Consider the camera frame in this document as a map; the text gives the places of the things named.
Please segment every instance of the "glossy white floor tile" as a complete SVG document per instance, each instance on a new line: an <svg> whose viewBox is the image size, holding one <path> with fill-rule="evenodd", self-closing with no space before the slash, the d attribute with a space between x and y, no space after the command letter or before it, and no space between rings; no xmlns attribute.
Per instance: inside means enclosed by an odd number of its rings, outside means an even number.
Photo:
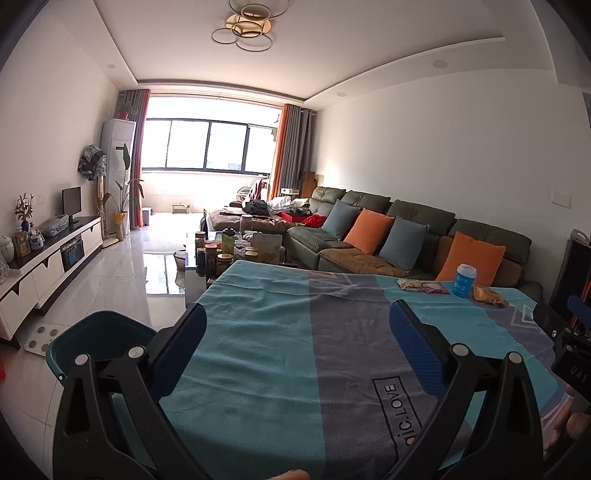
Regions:
<svg viewBox="0 0 591 480"><path fill-rule="evenodd" d="M156 214L151 225L103 249L62 292L44 317L29 315L18 329L21 344L36 322L71 326L100 310L113 310L152 328L173 325L185 311L184 274L172 253L194 239L201 214ZM0 411L29 457L52 478L53 433L63 387L45 358L0 345L7 373L0 381Z"/></svg>
<svg viewBox="0 0 591 480"><path fill-rule="evenodd" d="M4 406L2 415L26 454L39 467L39 470L44 471L45 424L12 406Z"/></svg>

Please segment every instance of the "water bottle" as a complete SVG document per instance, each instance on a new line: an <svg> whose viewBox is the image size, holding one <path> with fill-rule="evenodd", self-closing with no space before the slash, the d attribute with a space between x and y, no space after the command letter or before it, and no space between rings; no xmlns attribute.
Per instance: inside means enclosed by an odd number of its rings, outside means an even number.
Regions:
<svg viewBox="0 0 591 480"><path fill-rule="evenodd" d="M456 271L456 279L453 283L452 293L465 299L470 293L475 278L476 269L473 266L460 264Z"/></svg>

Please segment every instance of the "tall leafy plant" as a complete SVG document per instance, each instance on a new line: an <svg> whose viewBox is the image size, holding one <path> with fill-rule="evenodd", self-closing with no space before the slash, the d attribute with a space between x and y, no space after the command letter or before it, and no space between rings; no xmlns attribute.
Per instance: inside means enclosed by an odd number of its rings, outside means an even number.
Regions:
<svg viewBox="0 0 591 480"><path fill-rule="evenodd" d="M115 149L123 151L123 163L125 165L124 178L125 178L127 176L127 171L131 168L131 156L129 155L129 149L127 148L127 144L123 144L123 147L115 147ZM130 198L131 192L135 192L137 190L139 192L139 194L142 196L142 198L144 198L144 189L142 188L142 185L140 183L141 181L143 181L143 180L133 179L130 181L126 181L123 183L123 185L121 185L118 181L115 180L115 183L119 187L118 198L115 199L114 195L112 195L109 192L105 193L105 195L103 197L103 208L105 207L107 201L109 199L112 199L116 204L117 211L119 213L125 213L127 211L126 208L129 206L129 198ZM136 196L132 196L131 198L132 198L132 201L136 205L139 205L139 198L137 198Z"/></svg>

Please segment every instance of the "decorative vase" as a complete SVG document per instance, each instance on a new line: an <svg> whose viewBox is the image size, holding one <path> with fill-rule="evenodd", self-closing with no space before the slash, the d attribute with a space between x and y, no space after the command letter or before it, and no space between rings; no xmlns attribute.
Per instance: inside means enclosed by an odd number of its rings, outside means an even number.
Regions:
<svg viewBox="0 0 591 480"><path fill-rule="evenodd" d="M4 257L7 263L14 260L14 244L12 243L12 237L1 235L0 236L0 254Z"/></svg>
<svg viewBox="0 0 591 480"><path fill-rule="evenodd" d="M113 214L113 221L115 222L116 226L117 240L119 240L119 242L122 242L125 237L124 223L126 215L127 212L115 212Z"/></svg>

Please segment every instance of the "orange pillow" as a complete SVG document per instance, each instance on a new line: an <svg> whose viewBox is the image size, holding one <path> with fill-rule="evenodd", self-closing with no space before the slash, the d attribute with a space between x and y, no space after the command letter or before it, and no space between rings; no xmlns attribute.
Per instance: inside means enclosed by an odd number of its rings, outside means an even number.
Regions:
<svg viewBox="0 0 591 480"><path fill-rule="evenodd" d="M465 263L476 269L474 285L490 287L506 249L507 247L474 240L471 236L456 232L447 260L436 280L455 280L458 266Z"/></svg>
<svg viewBox="0 0 591 480"><path fill-rule="evenodd" d="M344 241L372 255L388 235L393 224L392 217L364 208Z"/></svg>

